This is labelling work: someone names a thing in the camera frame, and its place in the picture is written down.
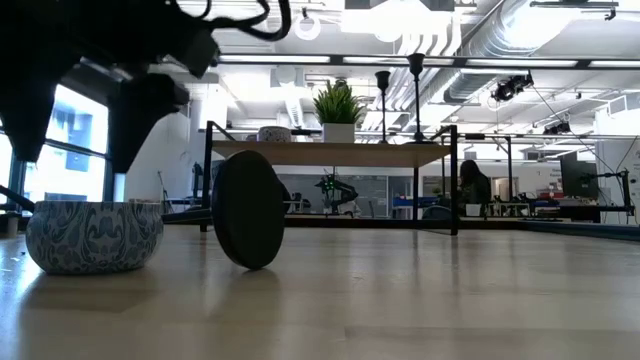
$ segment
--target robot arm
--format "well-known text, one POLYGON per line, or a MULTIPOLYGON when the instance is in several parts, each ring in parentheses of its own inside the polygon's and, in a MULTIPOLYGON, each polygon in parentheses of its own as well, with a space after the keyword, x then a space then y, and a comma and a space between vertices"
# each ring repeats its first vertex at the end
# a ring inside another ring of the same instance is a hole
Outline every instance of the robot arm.
POLYGON ((217 65, 219 47, 211 34, 235 28, 253 37, 277 41, 291 28, 288 0, 278 0, 282 27, 254 28, 270 12, 244 20, 193 17, 177 0, 3 0, 0 1, 0 64, 11 69, 0 78, 0 117, 18 160, 35 162, 45 141, 56 86, 97 87, 76 68, 94 70, 115 89, 109 93, 109 156, 114 171, 126 173, 147 135, 162 117, 177 112, 189 93, 168 75, 148 73, 151 64, 170 56, 201 78, 217 65))

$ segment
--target track light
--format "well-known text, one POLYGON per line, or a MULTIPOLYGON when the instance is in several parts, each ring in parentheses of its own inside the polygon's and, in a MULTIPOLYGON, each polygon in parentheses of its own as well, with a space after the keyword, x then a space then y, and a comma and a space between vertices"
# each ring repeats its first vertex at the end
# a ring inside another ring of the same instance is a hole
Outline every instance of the track light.
POLYGON ((562 121, 557 125, 545 127, 542 135, 562 135, 568 133, 571 133, 571 126, 569 122, 562 121))
POLYGON ((496 102, 509 101, 533 84, 531 72, 526 76, 512 76, 507 81, 499 82, 496 90, 491 93, 491 97, 496 102))

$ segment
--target wooden floor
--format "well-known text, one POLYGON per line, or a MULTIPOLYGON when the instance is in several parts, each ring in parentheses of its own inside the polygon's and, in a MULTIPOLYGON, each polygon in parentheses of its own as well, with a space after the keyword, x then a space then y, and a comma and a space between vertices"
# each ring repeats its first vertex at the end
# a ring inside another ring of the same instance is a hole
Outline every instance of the wooden floor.
POLYGON ((52 277, 0 240, 0 359, 638 359, 640 245, 289 229, 268 270, 168 227, 149 266, 52 277))

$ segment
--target black puck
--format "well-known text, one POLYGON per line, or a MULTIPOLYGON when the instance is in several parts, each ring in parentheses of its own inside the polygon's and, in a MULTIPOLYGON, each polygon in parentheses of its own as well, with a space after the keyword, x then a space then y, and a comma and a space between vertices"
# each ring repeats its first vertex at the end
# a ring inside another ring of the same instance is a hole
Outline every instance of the black puck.
POLYGON ((269 265, 284 236, 283 186, 271 164, 254 151, 229 157, 218 169, 211 212, 222 249, 251 270, 269 265))

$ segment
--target ceramic bowl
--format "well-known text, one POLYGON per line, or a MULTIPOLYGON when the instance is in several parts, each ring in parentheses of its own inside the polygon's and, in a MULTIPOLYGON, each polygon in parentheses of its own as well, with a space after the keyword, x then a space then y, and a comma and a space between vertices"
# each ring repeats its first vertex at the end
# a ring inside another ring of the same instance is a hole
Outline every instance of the ceramic bowl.
POLYGON ((258 141, 291 142, 291 130, 282 126, 264 126, 258 132, 258 141))
POLYGON ((162 240, 160 204, 43 201, 27 225, 27 250, 49 274, 138 269, 162 240))

